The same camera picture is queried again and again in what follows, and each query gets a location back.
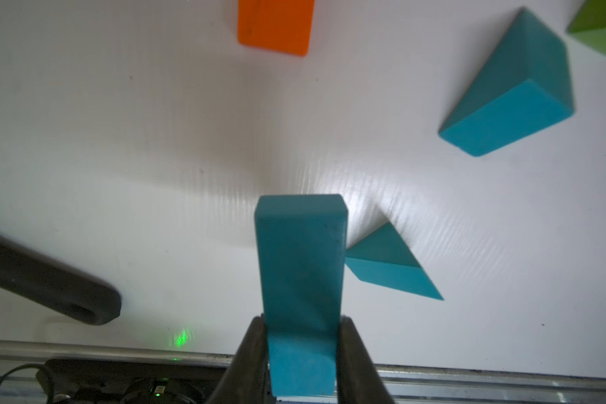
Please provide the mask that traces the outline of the long teal block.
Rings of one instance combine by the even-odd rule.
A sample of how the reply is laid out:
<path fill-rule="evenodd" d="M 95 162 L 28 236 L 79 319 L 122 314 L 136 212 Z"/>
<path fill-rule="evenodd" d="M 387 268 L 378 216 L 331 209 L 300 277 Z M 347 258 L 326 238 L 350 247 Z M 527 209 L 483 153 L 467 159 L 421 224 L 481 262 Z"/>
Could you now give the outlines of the long teal block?
<path fill-rule="evenodd" d="M 272 392 L 334 392 L 348 208 L 340 195 L 264 195 L 254 212 Z"/>

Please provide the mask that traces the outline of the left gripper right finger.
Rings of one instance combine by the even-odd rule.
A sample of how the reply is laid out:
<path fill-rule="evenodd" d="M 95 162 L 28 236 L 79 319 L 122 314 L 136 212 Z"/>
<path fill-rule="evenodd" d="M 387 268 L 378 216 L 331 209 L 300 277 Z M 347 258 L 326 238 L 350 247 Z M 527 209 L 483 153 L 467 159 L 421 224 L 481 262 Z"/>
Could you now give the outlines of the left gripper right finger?
<path fill-rule="evenodd" d="M 353 320 L 342 316 L 338 330 L 338 402 L 393 404 Z"/>

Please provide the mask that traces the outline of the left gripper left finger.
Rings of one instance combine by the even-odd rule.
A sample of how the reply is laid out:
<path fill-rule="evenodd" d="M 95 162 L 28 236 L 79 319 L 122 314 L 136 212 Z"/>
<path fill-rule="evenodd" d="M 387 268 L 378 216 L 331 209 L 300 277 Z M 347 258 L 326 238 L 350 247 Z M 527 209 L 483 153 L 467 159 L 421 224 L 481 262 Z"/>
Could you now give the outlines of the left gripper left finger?
<path fill-rule="evenodd" d="M 267 331 L 264 317 L 256 316 L 207 403 L 264 403 L 267 384 Z"/>

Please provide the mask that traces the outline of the orange long block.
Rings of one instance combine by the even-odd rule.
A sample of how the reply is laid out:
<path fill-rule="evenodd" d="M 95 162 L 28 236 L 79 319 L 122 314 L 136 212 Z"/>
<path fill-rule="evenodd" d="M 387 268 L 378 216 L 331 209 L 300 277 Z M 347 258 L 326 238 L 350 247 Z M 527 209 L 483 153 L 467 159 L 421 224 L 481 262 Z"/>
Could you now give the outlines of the orange long block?
<path fill-rule="evenodd" d="M 240 44 L 305 57 L 309 50 L 314 0 L 239 0 Z"/>

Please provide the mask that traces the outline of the small teal cube block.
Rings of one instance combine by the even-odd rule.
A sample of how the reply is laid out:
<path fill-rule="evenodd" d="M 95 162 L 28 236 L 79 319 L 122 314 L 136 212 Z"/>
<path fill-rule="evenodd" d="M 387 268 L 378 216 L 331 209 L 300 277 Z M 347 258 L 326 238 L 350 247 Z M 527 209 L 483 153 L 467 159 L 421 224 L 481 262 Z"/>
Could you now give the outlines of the small teal cube block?
<path fill-rule="evenodd" d="M 564 41 L 522 8 L 439 128 L 439 136 L 481 157 L 575 112 Z"/>

